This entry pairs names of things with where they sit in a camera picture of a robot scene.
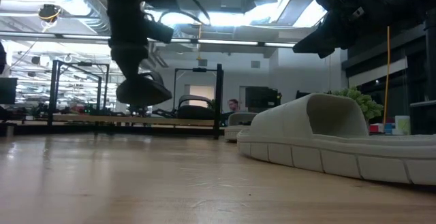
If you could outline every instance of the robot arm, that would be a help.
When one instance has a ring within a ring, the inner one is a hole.
[[[328,11],[317,30],[294,47],[295,53],[317,53],[321,58],[335,48],[347,49],[356,40],[390,25],[417,25],[435,0],[317,0]]]
[[[123,72],[124,81],[116,90],[119,101],[135,106],[150,106],[171,99],[171,92],[160,75],[139,75],[140,62],[148,57],[148,38],[169,44],[173,29],[148,20],[140,9],[142,0],[108,0],[112,35],[112,59]]]

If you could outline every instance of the yellow rod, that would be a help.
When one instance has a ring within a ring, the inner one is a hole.
[[[386,89],[384,92],[383,130],[386,127],[386,115],[388,113],[389,68],[390,68],[390,27],[388,27],[388,73],[386,74]]]

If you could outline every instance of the window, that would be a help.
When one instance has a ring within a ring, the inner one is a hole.
[[[202,85],[189,85],[189,94],[198,95],[208,99],[215,98],[215,87],[213,86],[202,86]],[[189,105],[202,106],[207,108],[207,103],[205,101],[189,101]]]

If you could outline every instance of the red object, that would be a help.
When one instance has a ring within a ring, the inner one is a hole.
[[[370,125],[369,126],[369,132],[371,132],[371,133],[378,133],[379,132],[379,126],[378,125]]]

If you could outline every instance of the black metal frame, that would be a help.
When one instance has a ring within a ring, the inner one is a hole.
[[[223,81],[224,81],[224,71],[223,65],[217,64],[216,69],[203,69],[204,71],[215,71],[217,72],[217,81],[215,83],[215,118],[213,123],[213,138],[218,140],[221,132],[219,129],[221,122],[221,105],[223,101]],[[173,101],[172,107],[176,108],[176,85],[177,85],[177,72],[178,71],[195,71],[195,68],[176,68],[174,70],[174,88],[172,92]]]
[[[47,120],[47,125],[48,126],[52,126],[53,125],[53,114],[55,113],[56,110],[56,103],[57,103],[57,93],[59,91],[59,79],[61,77],[61,66],[62,65],[66,65],[68,67],[72,67],[75,68],[79,71],[82,71],[85,74],[88,74],[90,76],[94,76],[96,78],[98,78],[98,87],[97,87],[97,113],[99,113],[100,111],[100,103],[102,101],[102,77],[98,76],[96,74],[93,74],[89,71],[83,70],[80,67],[76,67],[74,64],[77,63],[65,63],[63,61],[59,61],[59,60],[54,60],[53,61],[53,66],[52,66],[52,78],[51,78],[51,83],[50,83],[50,103],[48,105],[48,120]],[[108,64],[102,64],[102,65],[107,65],[107,72],[106,72],[106,87],[105,87],[105,91],[104,91],[104,107],[106,107],[106,97],[107,97],[107,92],[108,92],[108,81],[109,81],[109,65]]]
[[[162,135],[162,136],[210,136],[210,129],[194,128],[160,128],[160,127],[130,127],[130,126],[98,126],[95,125],[21,125],[15,126],[15,135],[41,135],[41,134],[62,134],[62,133],[137,133],[141,135]]]

